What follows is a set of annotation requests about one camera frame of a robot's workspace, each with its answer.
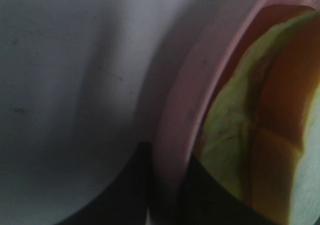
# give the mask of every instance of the white wall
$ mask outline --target white wall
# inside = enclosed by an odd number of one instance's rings
[[[99,194],[225,0],[0,0],[0,223],[53,224]]]

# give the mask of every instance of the pink bowl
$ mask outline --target pink bowl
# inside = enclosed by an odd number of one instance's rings
[[[188,54],[168,95],[153,146],[160,188],[173,201],[217,82],[247,27],[262,7],[308,5],[320,0],[228,0]]]

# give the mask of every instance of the bowl rim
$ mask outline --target bowl rim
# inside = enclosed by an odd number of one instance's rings
[[[225,15],[231,14],[232,11],[234,12],[234,9],[237,9],[237,6],[235,6],[237,0],[228,0],[218,12],[217,16],[204,28],[179,69],[162,111],[152,148],[152,162],[155,177],[168,202],[175,201],[180,184],[186,174],[189,159],[205,111],[218,80],[248,26],[259,10],[267,3],[268,0],[253,0],[251,3],[247,2],[246,10],[243,9],[247,11],[245,16],[236,21],[236,25],[233,26],[234,29],[229,31],[228,36],[221,36],[226,44],[225,49],[223,49],[220,57],[213,61],[215,66],[211,65],[214,68],[211,69],[210,75],[207,75],[209,79],[204,82],[205,86],[201,88],[202,94],[199,96],[196,105],[189,109],[182,109],[183,107],[181,107],[184,105],[184,99],[188,100],[188,92],[183,90],[186,81],[188,79],[190,80],[190,74],[188,74],[187,71],[192,71],[190,66],[194,64],[195,60],[210,61],[210,59],[206,60],[206,55],[208,56],[209,53],[203,55],[202,49],[208,45],[208,37],[218,34],[219,31],[217,31],[217,28],[223,25],[223,22],[221,22],[222,18],[227,19]],[[187,136],[179,139],[179,135],[174,135],[174,132],[171,131],[172,129],[182,131],[182,134],[187,134]]]

